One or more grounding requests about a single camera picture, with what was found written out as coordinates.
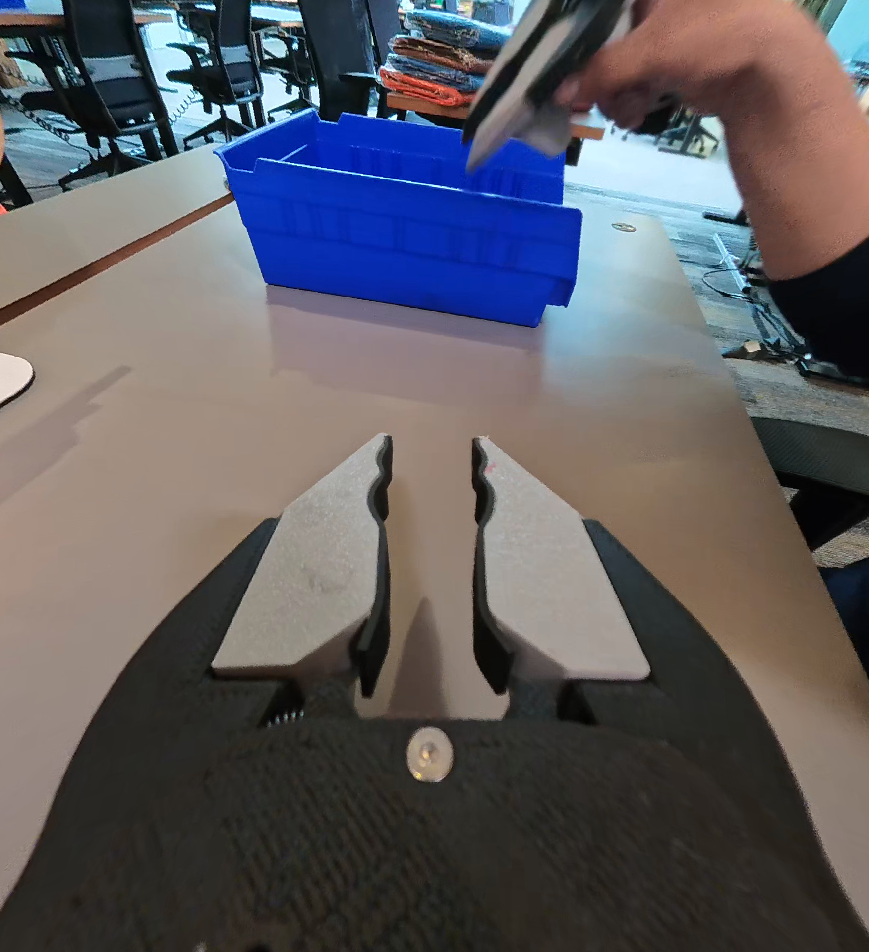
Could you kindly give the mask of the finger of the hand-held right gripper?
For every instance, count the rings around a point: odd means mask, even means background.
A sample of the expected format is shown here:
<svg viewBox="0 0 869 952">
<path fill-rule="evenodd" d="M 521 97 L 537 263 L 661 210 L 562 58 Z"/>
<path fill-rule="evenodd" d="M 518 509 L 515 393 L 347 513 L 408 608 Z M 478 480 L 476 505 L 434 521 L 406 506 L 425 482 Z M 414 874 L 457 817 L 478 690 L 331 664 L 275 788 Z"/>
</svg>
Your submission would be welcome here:
<svg viewBox="0 0 869 952">
<path fill-rule="evenodd" d="M 548 158 L 571 142 L 571 111 L 558 91 L 577 71 L 575 65 L 523 65 L 499 103 L 467 146 L 467 171 L 474 173 L 510 141 L 522 142 Z"/>
<path fill-rule="evenodd" d="M 473 143 L 480 125 L 514 82 L 535 46 L 563 14 L 565 6 L 564 1 L 531 1 L 526 7 L 512 35 L 497 54 L 467 112 L 463 126 L 463 145 L 470 146 Z"/>
</svg>

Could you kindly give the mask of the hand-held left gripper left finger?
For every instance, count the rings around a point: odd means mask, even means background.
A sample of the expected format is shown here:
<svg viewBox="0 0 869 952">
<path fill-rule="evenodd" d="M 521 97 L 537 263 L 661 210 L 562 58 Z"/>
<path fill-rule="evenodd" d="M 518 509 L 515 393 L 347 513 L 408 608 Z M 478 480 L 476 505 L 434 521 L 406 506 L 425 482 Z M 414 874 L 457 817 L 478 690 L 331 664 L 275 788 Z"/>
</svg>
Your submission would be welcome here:
<svg viewBox="0 0 869 952">
<path fill-rule="evenodd" d="M 391 640 L 392 469 L 393 438 L 380 433 L 284 509 L 214 675 L 299 686 L 344 677 L 373 696 Z"/>
</svg>

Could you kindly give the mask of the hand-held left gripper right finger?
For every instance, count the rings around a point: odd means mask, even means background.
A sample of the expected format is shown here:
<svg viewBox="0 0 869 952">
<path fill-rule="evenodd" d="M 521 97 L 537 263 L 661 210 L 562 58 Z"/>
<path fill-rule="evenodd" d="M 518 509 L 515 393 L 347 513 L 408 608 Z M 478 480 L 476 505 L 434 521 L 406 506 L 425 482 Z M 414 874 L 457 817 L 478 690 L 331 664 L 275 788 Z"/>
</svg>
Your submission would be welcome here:
<svg viewBox="0 0 869 952">
<path fill-rule="evenodd" d="M 472 440 L 471 467 L 473 651 L 491 690 L 647 679 L 581 514 L 485 436 Z"/>
</svg>

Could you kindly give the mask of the blue plastic bin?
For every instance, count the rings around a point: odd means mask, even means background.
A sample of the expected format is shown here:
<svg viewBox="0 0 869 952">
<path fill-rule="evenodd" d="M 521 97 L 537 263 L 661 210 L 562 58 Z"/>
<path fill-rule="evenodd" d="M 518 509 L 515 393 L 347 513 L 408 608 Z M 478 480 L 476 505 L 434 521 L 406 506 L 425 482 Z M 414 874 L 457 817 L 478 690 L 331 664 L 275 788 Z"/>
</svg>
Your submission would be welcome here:
<svg viewBox="0 0 869 952">
<path fill-rule="evenodd" d="M 528 328 L 571 301 L 564 154 L 511 141 L 468 173 L 458 129 L 314 109 L 214 153 L 268 285 Z"/>
</svg>

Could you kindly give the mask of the person's right forearm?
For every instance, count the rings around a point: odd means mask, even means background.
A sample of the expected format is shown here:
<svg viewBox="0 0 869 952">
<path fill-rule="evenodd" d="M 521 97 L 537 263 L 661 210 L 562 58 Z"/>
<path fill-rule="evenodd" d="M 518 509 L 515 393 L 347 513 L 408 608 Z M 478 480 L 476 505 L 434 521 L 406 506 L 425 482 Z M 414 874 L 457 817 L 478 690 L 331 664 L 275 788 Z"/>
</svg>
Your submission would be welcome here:
<svg viewBox="0 0 869 952">
<path fill-rule="evenodd" d="M 816 356 L 869 379 L 869 119 L 809 18 L 753 24 L 720 116 L 770 293 Z"/>
</svg>

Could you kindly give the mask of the person's right hand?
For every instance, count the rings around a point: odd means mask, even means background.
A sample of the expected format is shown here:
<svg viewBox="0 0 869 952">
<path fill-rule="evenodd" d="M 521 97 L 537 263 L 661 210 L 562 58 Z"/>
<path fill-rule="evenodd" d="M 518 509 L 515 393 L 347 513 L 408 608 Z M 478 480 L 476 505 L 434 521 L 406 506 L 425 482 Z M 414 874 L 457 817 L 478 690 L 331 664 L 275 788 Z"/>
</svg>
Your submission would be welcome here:
<svg viewBox="0 0 869 952">
<path fill-rule="evenodd" d="M 779 93 L 821 90 L 838 61 L 793 2 L 635 2 L 633 25 L 575 67 L 554 94 L 632 129 L 671 100 L 725 120 Z"/>
</svg>

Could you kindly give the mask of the stack of folded cloths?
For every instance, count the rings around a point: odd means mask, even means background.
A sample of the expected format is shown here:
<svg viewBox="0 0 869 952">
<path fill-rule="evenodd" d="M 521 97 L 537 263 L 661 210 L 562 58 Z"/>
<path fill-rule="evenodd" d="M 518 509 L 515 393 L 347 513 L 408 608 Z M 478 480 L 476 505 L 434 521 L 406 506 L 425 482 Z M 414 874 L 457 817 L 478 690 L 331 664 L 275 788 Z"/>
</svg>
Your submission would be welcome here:
<svg viewBox="0 0 869 952">
<path fill-rule="evenodd" d="M 409 10 L 378 71 L 383 87 L 432 104 L 471 104 L 512 36 L 499 26 L 442 9 Z"/>
</svg>

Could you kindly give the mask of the person's black office chair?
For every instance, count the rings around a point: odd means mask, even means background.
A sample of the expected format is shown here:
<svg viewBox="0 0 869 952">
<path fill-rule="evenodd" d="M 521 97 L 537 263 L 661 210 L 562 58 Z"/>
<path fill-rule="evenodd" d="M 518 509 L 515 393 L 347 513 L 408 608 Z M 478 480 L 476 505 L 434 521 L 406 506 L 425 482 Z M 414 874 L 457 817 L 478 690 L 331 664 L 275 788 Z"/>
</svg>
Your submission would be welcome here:
<svg viewBox="0 0 869 952">
<path fill-rule="evenodd" d="M 752 417 L 775 476 L 814 552 L 869 517 L 869 436 L 808 422 Z"/>
</svg>

